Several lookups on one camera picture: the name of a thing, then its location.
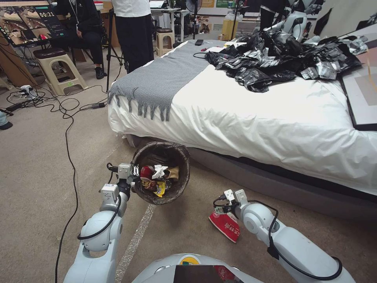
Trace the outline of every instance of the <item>stool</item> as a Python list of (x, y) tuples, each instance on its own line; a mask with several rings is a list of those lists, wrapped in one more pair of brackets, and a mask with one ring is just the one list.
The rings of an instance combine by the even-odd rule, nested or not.
[[(164, 46), (164, 38), (168, 37), (168, 45)], [(170, 50), (173, 50), (174, 44), (174, 34), (171, 29), (157, 29), (157, 55), (162, 56), (165, 53), (168, 53)]]
[[(88, 85), (79, 74), (72, 60), (63, 49), (48, 48), (35, 50), (33, 53), (46, 78), (46, 83), (56, 95), (64, 95), (64, 89), (74, 85), (80, 85), (83, 89), (88, 88)], [(61, 62), (66, 69), (66, 72), (55, 75), (54, 71), (52, 70), (52, 64), (55, 62)], [(60, 82), (59, 79), (64, 77), (69, 77), (69, 80)]]

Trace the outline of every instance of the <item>floor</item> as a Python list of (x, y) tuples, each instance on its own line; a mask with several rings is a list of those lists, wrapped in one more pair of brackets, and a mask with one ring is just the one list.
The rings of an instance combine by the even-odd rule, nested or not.
[[(88, 85), (96, 80), (90, 63), (78, 69)], [(119, 64), (112, 60), (110, 81)], [(7, 107), (9, 91), (0, 89), (0, 107)], [(80, 105), (106, 97), (99, 86), (69, 96)], [(64, 105), (73, 107), (70, 99)], [(107, 122), (107, 109), (79, 112), (68, 133), (72, 161), (77, 170), (79, 209), (62, 245), (58, 282), (73, 263), (85, 220), (98, 212), (98, 190), (108, 181), (106, 163), (131, 161), (135, 152), (116, 136)], [(14, 126), (0, 131), (0, 282), (53, 282), (55, 260), (64, 225), (75, 209), (73, 169), (64, 132), (70, 124), (50, 107), (17, 110), (9, 118)], [(181, 198), (164, 206), (152, 206), (132, 194), (124, 216), (117, 251), (116, 282), (131, 282), (151, 261), (182, 252), (208, 255), (253, 275), (266, 283), (293, 282), (266, 252), (265, 245), (241, 225), (236, 244), (226, 239), (208, 220), (212, 201), (226, 189), (241, 187), (192, 161), (191, 178)], [(328, 254), (337, 256), (358, 283), (376, 282), (377, 232), (247, 190), (247, 195), (279, 210), (279, 219), (310, 238)]]

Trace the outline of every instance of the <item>black jacket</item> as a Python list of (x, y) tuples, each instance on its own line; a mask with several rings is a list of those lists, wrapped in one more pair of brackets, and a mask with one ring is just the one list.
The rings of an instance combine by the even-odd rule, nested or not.
[[(70, 5), (70, 0), (57, 0), (58, 4), (55, 12), (61, 15), (70, 13), (70, 22), (76, 24), (76, 6)], [(76, 0), (77, 18), (79, 20), (78, 30), (82, 33), (98, 30), (101, 23), (97, 9), (93, 0)]]

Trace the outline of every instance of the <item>mattress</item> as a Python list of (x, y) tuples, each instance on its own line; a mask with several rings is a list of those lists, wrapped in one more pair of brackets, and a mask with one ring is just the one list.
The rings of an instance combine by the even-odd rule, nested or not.
[(116, 133), (247, 157), (377, 195), (377, 132), (354, 129), (336, 81), (296, 78), (254, 93), (209, 65), (174, 96), (168, 122), (158, 109), (153, 120), (131, 113), (118, 97), (120, 106), (114, 99), (108, 106)]

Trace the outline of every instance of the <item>yellow label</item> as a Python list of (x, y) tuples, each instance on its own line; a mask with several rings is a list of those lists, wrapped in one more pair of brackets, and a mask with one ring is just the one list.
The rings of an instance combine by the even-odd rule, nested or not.
[(156, 182), (157, 192), (154, 192), (158, 197), (165, 194), (165, 182)]
[(180, 265), (183, 264), (183, 262), (189, 263), (189, 264), (200, 264), (195, 258), (193, 257), (185, 257), (183, 260), (181, 260)]

